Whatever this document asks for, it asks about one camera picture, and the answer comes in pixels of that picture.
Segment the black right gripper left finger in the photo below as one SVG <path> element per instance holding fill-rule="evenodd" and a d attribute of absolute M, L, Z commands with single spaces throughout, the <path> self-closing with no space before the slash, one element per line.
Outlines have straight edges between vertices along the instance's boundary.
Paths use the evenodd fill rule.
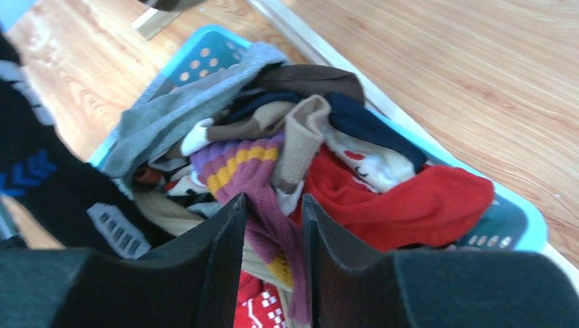
<path fill-rule="evenodd" d="M 1 251 L 2 327 L 232 327 L 248 200 L 137 260 Z"/>

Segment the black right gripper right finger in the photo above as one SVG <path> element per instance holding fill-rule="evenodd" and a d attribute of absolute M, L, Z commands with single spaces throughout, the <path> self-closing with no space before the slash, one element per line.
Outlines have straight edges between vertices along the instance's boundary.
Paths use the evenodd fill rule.
<path fill-rule="evenodd" d="M 577 327 L 578 295 L 549 258 L 521 251 L 382 253 L 306 195 L 313 327 Z"/>

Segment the purple striped sock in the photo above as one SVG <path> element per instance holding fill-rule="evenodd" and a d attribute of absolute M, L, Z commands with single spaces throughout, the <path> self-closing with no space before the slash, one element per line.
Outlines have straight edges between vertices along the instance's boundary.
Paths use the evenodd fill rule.
<path fill-rule="evenodd" d="M 199 180 L 219 202 L 239 193 L 251 201 L 245 235 L 266 268 L 292 289 L 289 316 L 310 322 L 307 268 L 301 229 L 281 210 L 272 173 L 285 141 L 284 132 L 255 140 L 213 142 L 191 154 Z"/>

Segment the grey sock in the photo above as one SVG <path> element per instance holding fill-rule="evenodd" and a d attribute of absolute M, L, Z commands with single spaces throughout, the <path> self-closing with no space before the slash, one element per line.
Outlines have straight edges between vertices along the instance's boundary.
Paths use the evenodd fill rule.
<path fill-rule="evenodd" d="M 196 123 L 226 108 L 266 66 L 288 61 L 275 46 L 256 42 L 238 64 L 126 110 L 101 171 L 132 197 L 130 182 L 138 166 L 164 154 Z"/>

